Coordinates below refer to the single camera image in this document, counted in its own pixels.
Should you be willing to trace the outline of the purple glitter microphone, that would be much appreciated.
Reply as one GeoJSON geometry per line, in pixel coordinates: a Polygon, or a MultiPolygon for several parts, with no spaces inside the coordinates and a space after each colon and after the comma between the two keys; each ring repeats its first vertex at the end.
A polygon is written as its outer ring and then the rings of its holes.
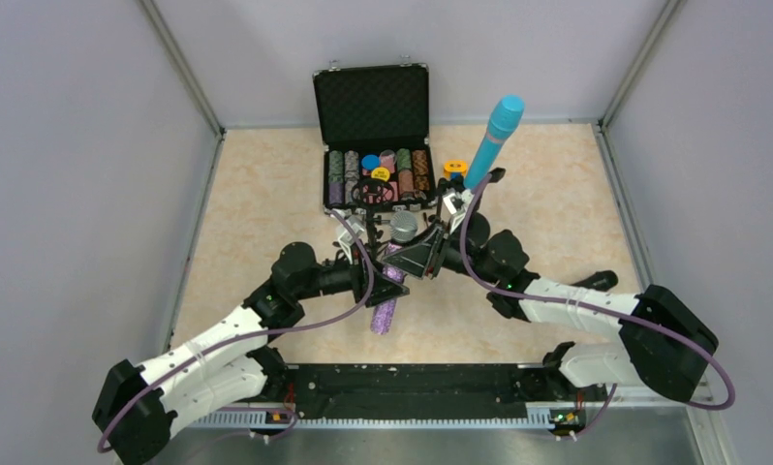
{"type": "MultiPolygon", "coordinates": [[[[389,220],[389,233],[390,239],[386,245],[386,254],[396,252],[416,236],[416,216],[409,211],[394,213],[389,220]]],[[[395,266],[385,264],[384,275],[399,284],[404,283],[405,273],[395,266]]],[[[396,305],[397,299],[393,298],[380,303],[374,308],[370,323],[370,330],[374,334],[385,335],[389,333],[396,305]]]]}

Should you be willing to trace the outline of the black shock mount tripod stand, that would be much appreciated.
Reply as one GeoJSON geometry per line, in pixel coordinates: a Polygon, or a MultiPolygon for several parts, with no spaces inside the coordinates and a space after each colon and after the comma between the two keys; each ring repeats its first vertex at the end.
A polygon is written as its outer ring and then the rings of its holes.
{"type": "Polygon", "coordinates": [[[362,177],[352,190],[354,204],[364,211],[362,219],[369,252],[373,257],[378,255],[382,246],[383,233],[377,229],[382,223],[381,205],[388,203],[387,196],[392,193],[393,190],[386,181],[372,177],[362,177]]]}

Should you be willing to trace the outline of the blue microphone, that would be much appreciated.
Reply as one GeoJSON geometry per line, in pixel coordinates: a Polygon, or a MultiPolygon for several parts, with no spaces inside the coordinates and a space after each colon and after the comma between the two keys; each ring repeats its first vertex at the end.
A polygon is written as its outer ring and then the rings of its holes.
{"type": "Polygon", "coordinates": [[[517,95],[503,97],[489,115],[484,136],[464,178],[466,189],[475,190],[490,172],[506,141],[518,129],[525,103],[517,95]]]}

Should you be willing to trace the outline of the black tripod stand with clip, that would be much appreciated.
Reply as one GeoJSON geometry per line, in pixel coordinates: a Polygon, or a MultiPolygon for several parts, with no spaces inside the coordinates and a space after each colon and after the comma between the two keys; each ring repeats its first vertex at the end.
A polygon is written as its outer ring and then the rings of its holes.
{"type": "Polygon", "coordinates": [[[443,221],[443,213],[447,209],[443,206],[442,199],[445,191],[449,189],[455,189],[457,191],[465,190],[463,179],[446,180],[442,177],[438,180],[437,186],[433,191],[434,201],[432,203],[434,205],[434,210],[432,213],[422,214],[422,218],[427,227],[431,226],[433,223],[443,221]]]}

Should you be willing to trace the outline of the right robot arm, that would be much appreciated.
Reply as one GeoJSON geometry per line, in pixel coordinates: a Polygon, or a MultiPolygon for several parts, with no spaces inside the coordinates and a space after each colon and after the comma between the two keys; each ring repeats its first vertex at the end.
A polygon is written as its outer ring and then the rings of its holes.
{"type": "Polygon", "coordinates": [[[605,338],[603,344],[559,346],[546,362],[574,387],[646,387],[666,399],[695,404],[697,387],[719,347],[717,336],[671,290],[651,285],[638,294],[611,289],[608,270],[573,285],[530,272],[528,255],[509,230],[489,232],[483,217],[454,232],[441,221],[421,231],[403,211],[388,223],[392,251],[385,264],[416,278],[442,269],[487,285],[492,307],[506,319],[573,327],[605,338]]]}

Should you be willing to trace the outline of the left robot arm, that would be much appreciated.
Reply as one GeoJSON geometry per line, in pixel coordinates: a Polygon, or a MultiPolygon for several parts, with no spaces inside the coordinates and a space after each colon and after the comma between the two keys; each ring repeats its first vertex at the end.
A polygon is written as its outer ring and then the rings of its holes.
{"type": "Polygon", "coordinates": [[[351,293],[360,309],[408,292],[366,249],[319,263],[309,244],[286,245],[270,277],[215,325],[160,356],[110,368],[92,414],[97,451],[144,464],[195,421],[261,394],[277,369],[268,345],[302,329],[302,300],[351,293]]]}

